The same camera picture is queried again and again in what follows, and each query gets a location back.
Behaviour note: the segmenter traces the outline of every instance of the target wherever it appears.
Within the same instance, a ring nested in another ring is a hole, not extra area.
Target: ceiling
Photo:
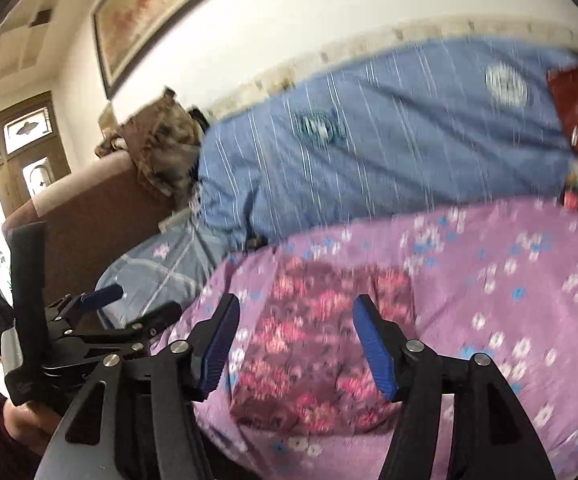
[[[20,0],[0,25],[0,95],[53,78],[90,0]]]

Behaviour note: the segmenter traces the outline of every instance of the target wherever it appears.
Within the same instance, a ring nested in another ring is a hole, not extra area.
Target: brown sofa armrest
[[[127,152],[96,160],[51,184],[9,216],[3,232],[47,223],[44,300],[94,290],[104,270],[123,253],[159,232],[173,202],[138,184]]]

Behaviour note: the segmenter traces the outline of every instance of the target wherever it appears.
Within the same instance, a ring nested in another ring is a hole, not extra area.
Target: blue cloth
[[[102,324],[123,328],[168,301],[186,309],[227,253],[225,238],[194,220],[149,238],[118,258],[98,280],[96,289],[114,283],[124,289],[121,300],[100,312]]]
[[[566,50],[471,38],[316,76],[211,127],[201,218],[241,246],[354,218],[557,196],[573,153],[546,72],[572,64]]]

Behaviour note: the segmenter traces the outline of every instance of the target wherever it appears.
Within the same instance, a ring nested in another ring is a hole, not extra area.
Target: maroon floral fabric
[[[415,336],[411,284],[402,269],[337,269],[297,258],[279,263],[231,397],[237,423],[307,435],[392,428],[397,406],[375,387],[354,329],[360,294]]]

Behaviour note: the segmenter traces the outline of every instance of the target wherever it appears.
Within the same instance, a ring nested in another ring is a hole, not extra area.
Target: metal screw
[[[410,352],[422,352],[425,349],[424,343],[417,339],[410,339],[405,346]]]
[[[102,359],[102,364],[106,367],[111,368],[120,362],[120,356],[117,354],[109,354],[107,357]]]
[[[189,343],[187,343],[186,341],[174,341],[173,343],[171,343],[171,346],[169,348],[171,348],[171,351],[174,354],[181,354],[189,350]]]
[[[492,359],[487,354],[474,355],[474,361],[476,361],[476,364],[480,366],[488,366],[492,363]]]

